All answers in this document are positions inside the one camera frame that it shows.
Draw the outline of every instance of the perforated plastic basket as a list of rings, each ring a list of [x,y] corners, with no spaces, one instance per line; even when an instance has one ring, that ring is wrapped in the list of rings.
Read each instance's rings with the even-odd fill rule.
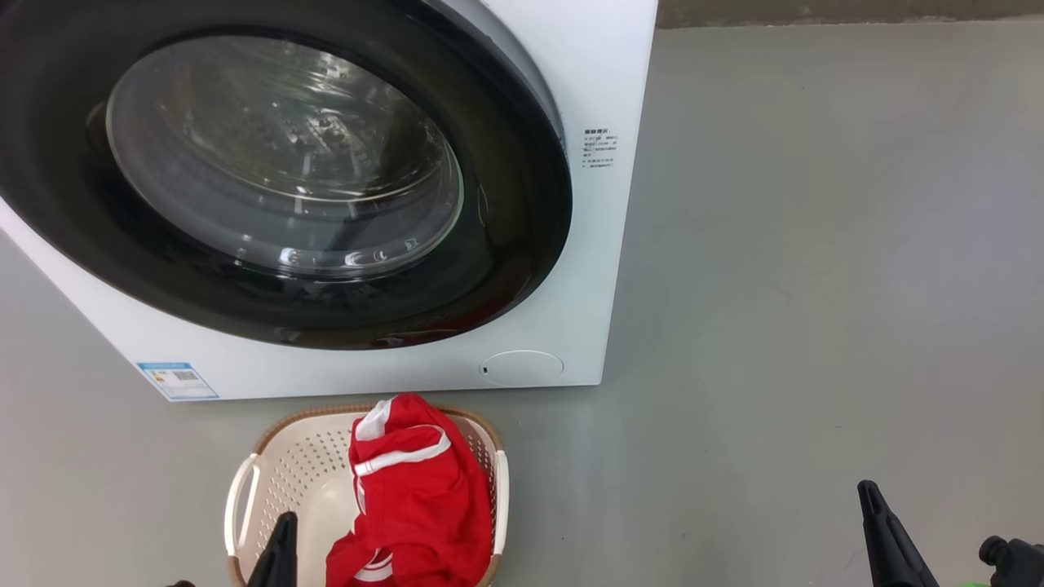
[[[348,446],[352,424],[373,405],[313,409],[272,426],[243,461],[224,508],[224,545],[232,583],[245,587],[281,514],[298,513],[298,587],[324,587],[326,556],[352,529],[358,508],[352,490]],[[441,408],[460,428],[485,471],[493,514],[493,557],[476,587],[487,587],[500,566],[507,534],[507,456],[481,418]],[[246,486],[251,479],[250,487]],[[245,507],[240,517],[241,499]]]

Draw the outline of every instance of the basket handle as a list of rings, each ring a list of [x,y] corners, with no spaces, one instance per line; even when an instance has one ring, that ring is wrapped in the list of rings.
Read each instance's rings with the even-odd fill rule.
[[[255,462],[260,456],[253,453],[243,461],[236,471],[235,478],[232,479],[232,487],[229,488],[229,499],[224,502],[224,548],[230,557],[235,557],[236,553],[246,544],[246,521],[251,519],[254,510],[254,496],[257,495],[258,482],[260,480],[260,467]],[[246,498],[246,510],[243,512],[243,526],[236,532],[236,512],[239,511],[239,498],[243,493],[243,484],[246,483],[246,475],[254,473],[254,482],[251,484],[251,494]]]
[[[504,542],[507,540],[507,507],[511,501],[511,484],[507,473],[507,454],[497,451],[497,524],[493,535],[493,554],[504,554]]]

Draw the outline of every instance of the brown basket rim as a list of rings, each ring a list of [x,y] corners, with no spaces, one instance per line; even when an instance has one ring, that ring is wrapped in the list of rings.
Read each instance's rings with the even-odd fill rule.
[[[358,403],[349,405],[337,405],[331,407],[315,407],[312,409],[305,409],[296,414],[291,414],[286,418],[283,418],[279,422],[276,422],[265,430],[265,433],[261,436],[257,444],[254,445],[254,453],[261,454],[264,449],[271,442],[271,439],[276,438],[276,435],[281,432],[283,428],[286,428],[290,424],[301,420],[307,420],[308,418],[315,418],[317,416],[335,416],[338,414],[353,414],[353,413],[369,413],[371,409],[376,407],[373,403]],[[504,445],[500,441],[500,436],[497,431],[479,415],[468,412],[467,409],[458,409],[456,407],[447,407],[443,405],[436,405],[443,414],[447,416],[458,416],[471,420],[472,422],[478,424],[482,427],[482,430],[490,436],[493,441],[493,446],[497,450],[503,450]],[[485,568],[485,574],[482,576],[482,580],[478,582],[475,587],[490,587],[493,584],[493,578],[496,577],[497,570],[500,568],[501,555],[493,555],[490,558],[490,566]],[[234,587],[246,587],[246,580],[243,578],[243,572],[239,567],[239,557],[229,557],[229,573],[232,577],[232,584]]]

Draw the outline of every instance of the red clothing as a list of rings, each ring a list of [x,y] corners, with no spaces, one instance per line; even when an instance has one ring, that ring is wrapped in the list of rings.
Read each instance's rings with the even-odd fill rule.
[[[445,414],[414,394],[382,401],[353,425],[348,457],[360,514],[327,556],[327,587],[481,581],[493,550],[485,474]]]

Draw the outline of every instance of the front-loading washing machine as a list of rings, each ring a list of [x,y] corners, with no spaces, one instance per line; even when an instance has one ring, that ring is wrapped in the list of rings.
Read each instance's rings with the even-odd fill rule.
[[[601,380],[655,0],[0,10],[0,227],[168,399]]]

